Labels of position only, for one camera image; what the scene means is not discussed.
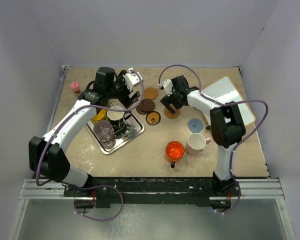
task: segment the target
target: metal tray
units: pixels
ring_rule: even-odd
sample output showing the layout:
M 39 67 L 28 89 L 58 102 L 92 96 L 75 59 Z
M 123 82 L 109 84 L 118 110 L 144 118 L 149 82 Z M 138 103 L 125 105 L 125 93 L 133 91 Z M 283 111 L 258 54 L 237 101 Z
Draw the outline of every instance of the metal tray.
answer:
M 124 106 L 117 100 L 114 101 L 111 105 L 120 106 L 124 108 Z M 95 143 L 97 144 L 97 146 L 100 148 L 100 150 L 104 154 L 112 154 L 113 152 L 123 147 L 128 142 L 130 142 L 132 139 L 134 139 L 135 137 L 143 133 L 143 131 L 145 130 L 145 125 L 133 113 L 131 113 L 131 117 L 127 119 L 125 122 L 130 126 L 130 128 L 125 133 L 122 133 L 120 134 L 120 136 L 117 136 L 117 138 L 115 138 L 115 142 L 112 142 L 111 144 L 103 143 L 98 140 L 97 136 L 93 131 L 94 129 L 93 122 L 89 121 L 85 125 L 85 127 L 88 130 L 91 137 L 93 138 L 93 140 L 95 141 Z

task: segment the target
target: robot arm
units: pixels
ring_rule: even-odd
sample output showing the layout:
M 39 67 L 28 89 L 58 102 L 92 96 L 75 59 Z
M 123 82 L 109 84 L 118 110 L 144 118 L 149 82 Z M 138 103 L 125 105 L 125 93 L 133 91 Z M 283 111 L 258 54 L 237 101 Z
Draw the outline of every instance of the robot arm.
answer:
M 167 79 L 159 87 L 166 92 L 166 95 L 160 102 L 172 114 L 175 111 L 171 108 L 171 105 L 176 109 L 180 109 L 183 106 L 192 106 L 210 117 L 212 138 L 218 144 L 214 175 L 221 182 L 231 179 L 229 172 L 230 154 L 235 145 L 242 140 L 242 136 L 246 134 L 246 128 L 238 106 L 220 106 L 207 100 L 201 96 L 197 87 L 189 87 L 184 76 L 178 76 L 171 80 Z
M 41 174 L 55 182 L 68 183 L 78 187 L 89 185 L 88 182 L 91 176 L 72 167 L 65 155 L 74 137 L 97 114 L 95 107 L 80 108 L 88 105 L 105 107 L 110 99 L 118 99 L 126 108 L 129 108 L 138 101 L 140 96 L 137 91 L 132 97 L 129 97 L 134 87 L 140 84 L 140 79 L 133 71 L 133 68 L 130 68 L 129 72 L 122 70 L 114 80 L 114 69 L 109 67 L 99 68 L 93 82 L 93 89 L 87 88 L 84 90 L 70 112 L 50 132 L 42 138 L 34 136 L 29 141 L 30 169 L 34 172 L 37 171 L 42 152 L 48 140 L 54 137 L 44 155 Z M 56 129 L 60 126 L 57 135 L 54 135 Z

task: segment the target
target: clear glass cup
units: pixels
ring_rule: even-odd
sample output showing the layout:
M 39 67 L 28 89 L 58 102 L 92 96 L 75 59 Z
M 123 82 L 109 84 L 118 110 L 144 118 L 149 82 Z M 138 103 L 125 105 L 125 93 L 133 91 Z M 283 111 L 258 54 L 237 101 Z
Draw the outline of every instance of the clear glass cup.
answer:
M 93 132 L 102 143 L 108 143 L 115 137 L 110 122 L 105 120 L 98 121 L 93 126 Z

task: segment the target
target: black mug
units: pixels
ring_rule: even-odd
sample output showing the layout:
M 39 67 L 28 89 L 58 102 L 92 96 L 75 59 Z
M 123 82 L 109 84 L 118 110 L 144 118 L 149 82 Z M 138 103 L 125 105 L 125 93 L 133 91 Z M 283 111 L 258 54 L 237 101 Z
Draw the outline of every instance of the black mug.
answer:
M 120 106 L 112 106 L 110 109 L 115 110 L 124 110 Z M 113 131 L 116 132 L 120 130 L 125 125 L 125 120 L 130 118 L 132 116 L 131 111 L 111 111 L 108 110 L 106 113 L 107 118 L 109 119 L 109 122 L 111 123 L 113 127 Z

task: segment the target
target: round coaster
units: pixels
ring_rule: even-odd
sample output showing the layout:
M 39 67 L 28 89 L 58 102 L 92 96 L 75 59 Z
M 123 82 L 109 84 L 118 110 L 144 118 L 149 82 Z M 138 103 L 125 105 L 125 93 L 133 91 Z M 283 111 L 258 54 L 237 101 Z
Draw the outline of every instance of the round coaster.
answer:
M 157 111 L 151 111 L 146 115 L 145 120 L 149 125 L 157 125 L 161 121 L 160 113 Z
M 155 106 L 155 102 L 151 99 L 143 99 L 138 107 L 141 111 L 148 113 L 155 109 Z
M 174 106 L 172 106 L 172 109 L 175 111 L 175 114 L 171 114 L 168 109 L 164 108 L 164 115 L 169 119 L 176 119 L 180 116 L 180 109 L 176 109 Z
M 135 110 L 136 110 L 139 114 L 147 114 L 147 112 L 142 111 L 142 110 L 140 109 L 139 106 L 137 106 Z
M 188 128 L 194 134 L 198 134 L 204 129 L 204 123 L 200 119 L 194 118 L 188 122 Z
M 155 100 L 158 97 L 158 91 L 154 87 L 147 87 L 144 89 L 143 97 L 145 99 Z

